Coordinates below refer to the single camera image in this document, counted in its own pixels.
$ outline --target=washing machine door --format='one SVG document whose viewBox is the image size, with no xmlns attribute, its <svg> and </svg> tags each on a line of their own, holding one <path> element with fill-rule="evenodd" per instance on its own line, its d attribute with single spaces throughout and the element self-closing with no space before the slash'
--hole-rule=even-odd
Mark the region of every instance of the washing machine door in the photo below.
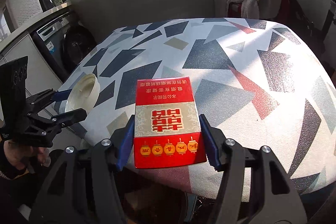
<svg viewBox="0 0 336 224">
<path fill-rule="evenodd" d="M 69 72 L 87 56 L 97 43 L 90 31 L 81 25 L 71 26 L 62 40 L 62 61 L 64 68 Z"/>
</svg>

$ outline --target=blue and white sticker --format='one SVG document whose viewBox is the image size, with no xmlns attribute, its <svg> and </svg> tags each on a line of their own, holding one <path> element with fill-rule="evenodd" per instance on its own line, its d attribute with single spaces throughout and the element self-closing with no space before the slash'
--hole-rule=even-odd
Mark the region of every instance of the blue and white sticker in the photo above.
<svg viewBox="0 0 336 224">
<path fill-rule="evenodd" d="M 53 53 L 55 51 L 54 44 L 50 41 L 47 45 L 49 52 Z"/>
</svg>

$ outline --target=person's hand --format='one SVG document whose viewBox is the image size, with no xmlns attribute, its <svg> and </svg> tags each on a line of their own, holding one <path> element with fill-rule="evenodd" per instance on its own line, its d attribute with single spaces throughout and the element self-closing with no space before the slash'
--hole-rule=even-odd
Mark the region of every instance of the person's hand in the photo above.
<svg viewBox="0 0 336 224">
<path fill-rule="evenodd" d="M 3 146 L 5 156 L 8 162 L 16 169 L 22 170 L 26 165 L 21 162 L 24 157 L 37 157 L 37 160 L 43 165 L 48 155 L 45 153 L 45 147 L 32 147 L 14 143 L 12 141 L 5 141 Z"/>
</svg>

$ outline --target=yellow lantern graphic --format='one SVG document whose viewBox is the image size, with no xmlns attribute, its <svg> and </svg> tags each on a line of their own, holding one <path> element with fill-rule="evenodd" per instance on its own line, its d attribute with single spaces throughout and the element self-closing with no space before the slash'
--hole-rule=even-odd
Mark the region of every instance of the yellow lantern graphic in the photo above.
<svg viewBox="0 0 336 224">
<path fill-rule="evenodd" d="M 151 154 L 151 148 L 146 144 L 146 142 L 142 145 L 142 147 L 140 147 L 140 153 L 144 157 L 148 157 Z"/>
<path fill-rule="evenodd" d="M 154 144 L 154 146 L 152 147 L 152 153 L 155 156 L 161 156 L 161 154 L 163 153 L 163 148 L 161 145 L 158 144 L 157 141 L 156 141 L 156 144 Z"/>
<path fill-rule="evenodd" d="M 180 141 L 176 145 L 176 151 L 179 154 L 185 154 L 185 152 L 187 151 L 187 145 L 181 141 L 181 138 L 180 138 Z"/>
<path fill-rule="evenodd" d="M 163 150 L 164 150 L 164 152 L 166 153 L 167 156 L 171 156 L 175 152 L 175 146 L 173 146 L 172 143 L 169 143 L 169 139 L 168 139 L 168 143 L 166 143 Z"/>
<path fill-rule="evenodd" d="M 191 141 L 189 141 L 188 143 L 188 150 L 190 152 L 195 153 L 197 151 L 197 148 L 198 148 L 198 142 L 193 140 L 193 137 L 191 137 Z"/>
</svg>

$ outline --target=washing machine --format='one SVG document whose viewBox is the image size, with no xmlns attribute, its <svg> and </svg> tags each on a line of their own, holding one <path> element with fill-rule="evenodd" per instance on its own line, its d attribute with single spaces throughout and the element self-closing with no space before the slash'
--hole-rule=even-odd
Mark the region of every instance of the washing machine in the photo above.
<svg viewBox="0 0 336 224">
<path fill-rule="evenodd" d="M 65 82 L 97 43 L 74 12 L 67 12 L 31 33 L 50 68 Z"/>
</svg>

